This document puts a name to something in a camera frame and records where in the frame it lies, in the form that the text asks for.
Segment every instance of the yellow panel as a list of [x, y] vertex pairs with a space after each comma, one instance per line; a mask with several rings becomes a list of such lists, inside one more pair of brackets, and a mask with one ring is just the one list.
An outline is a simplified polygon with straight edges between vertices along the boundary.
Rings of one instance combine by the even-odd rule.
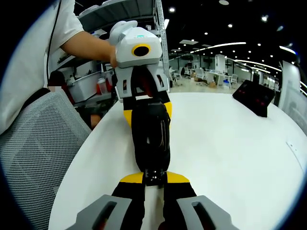
[[138, 173], [135, 173], [135, 174], [125, 176], [123, 179], [120, 180], [120, 182], [138, 183], [138, 184], [142, 184], [142, 181], [143, 181], [143, 173], [142, 172], [138, 172]]
[[124, 110], [124, 116], [131, 127], [131, 117], [132, 117], [132, 110]]
[[135, 49], [136, 49], [136, 48], [139, 48], [139, 47], [142, 47], [142, 46], [148, 48], [148, 53], [147, 53], [147, 54], [149, 54], [149, 53], [150, 53], [150, 45], [148, 45], [148, 44], [138, 44], [138, 45], [136, 45], [135, 47], [132, 48], [131, 53], [132, 53], [134, 56], [136, 56], [136, 55], [134, 54]]
[[167, 171], [168, 183], [190, 183], [190, 181], [183, 175]]
[[168, 112], [168, 115], [170, 118], [172, 118], [172, 103], [171, 102], [166, 102], [164, 103], [166, 110]]

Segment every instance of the white t-shirt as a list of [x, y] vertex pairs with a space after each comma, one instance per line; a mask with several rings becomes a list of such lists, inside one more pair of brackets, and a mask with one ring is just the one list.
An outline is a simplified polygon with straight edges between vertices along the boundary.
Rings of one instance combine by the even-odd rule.
[[[73, 13], [74, 0], [62, 0], [50, 54], [83, 31]], [[45, 55], [59, 2], [51, 5], [31, 26], [17, 46], [0, 86], [0, 135], [13, 123], [24, 102], [44, 86]]]

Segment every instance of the floor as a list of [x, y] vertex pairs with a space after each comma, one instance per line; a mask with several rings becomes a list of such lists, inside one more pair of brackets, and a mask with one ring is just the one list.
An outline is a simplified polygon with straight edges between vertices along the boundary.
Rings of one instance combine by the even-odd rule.
[[204, 82], [196, 82], [194, 79], [182, 78], [177, 80], [177, 84], [173, 84], [170, 92], [218, 92], [233, 94], [241, 83], [233, 84], [231, 89], [225, 89], [223, 86], [210, 88]]

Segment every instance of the storage box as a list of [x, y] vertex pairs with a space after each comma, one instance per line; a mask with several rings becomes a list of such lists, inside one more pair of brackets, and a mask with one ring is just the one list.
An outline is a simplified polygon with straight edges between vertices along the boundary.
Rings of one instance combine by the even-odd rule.
[[101, 77], [101, 72], [89, 74], [76, 80], [68, 88], [73, 100], [78, 103], [87, 100], [97, 93], [97, 81]]
[[216, 89], [216, 84], [215, 84], [214, 81], [213, 81], [213, 82], [210, 82], [209, 88], [214, 88], [214, 89]]
[[202, 81], [202, 79], [194, 77], [194, 81], [200, 82], [200, 81]]

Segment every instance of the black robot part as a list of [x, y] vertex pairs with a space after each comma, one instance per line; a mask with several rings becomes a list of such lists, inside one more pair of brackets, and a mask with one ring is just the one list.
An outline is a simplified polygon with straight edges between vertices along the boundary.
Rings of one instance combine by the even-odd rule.
[[147, 185], [159, 185], [170, 162], [170, 117], [160, 99], [137, 100], [132, 110], [131, 130], [135, 160], [145, 173]]

